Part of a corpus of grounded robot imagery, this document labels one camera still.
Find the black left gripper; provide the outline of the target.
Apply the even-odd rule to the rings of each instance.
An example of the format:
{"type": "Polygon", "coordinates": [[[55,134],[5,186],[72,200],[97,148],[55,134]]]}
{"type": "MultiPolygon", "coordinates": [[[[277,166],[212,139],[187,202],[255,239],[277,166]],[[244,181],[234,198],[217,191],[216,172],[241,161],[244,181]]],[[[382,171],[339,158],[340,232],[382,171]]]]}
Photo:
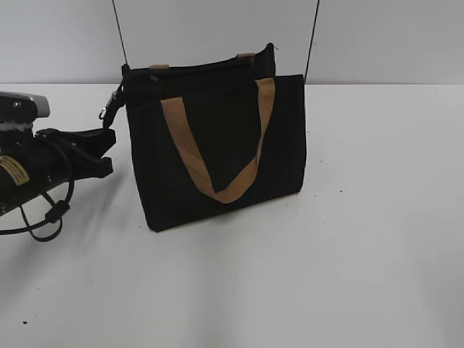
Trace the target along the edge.
{"type": "Polygon", "coordinates": [[[115,132],[109,128],[40,130],[21,147],[21,165],[29,177],[24,186],[53,189],[71,181],[105,178],[112,174],[112,160],[95,154],[106,154],[115,144],[115,132]]]}

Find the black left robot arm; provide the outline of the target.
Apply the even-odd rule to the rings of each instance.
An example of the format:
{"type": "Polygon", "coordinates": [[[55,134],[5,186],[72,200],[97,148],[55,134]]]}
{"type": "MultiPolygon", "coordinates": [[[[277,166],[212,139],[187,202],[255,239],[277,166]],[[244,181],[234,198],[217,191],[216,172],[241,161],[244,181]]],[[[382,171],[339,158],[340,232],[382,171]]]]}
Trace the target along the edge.
{"type": "Polygon", "coordinates": [[[115,143],[115,132],[104,128],[2,132],[1,214],[63,183],[107,177],[113,167],[105,154],[115,143]]]}

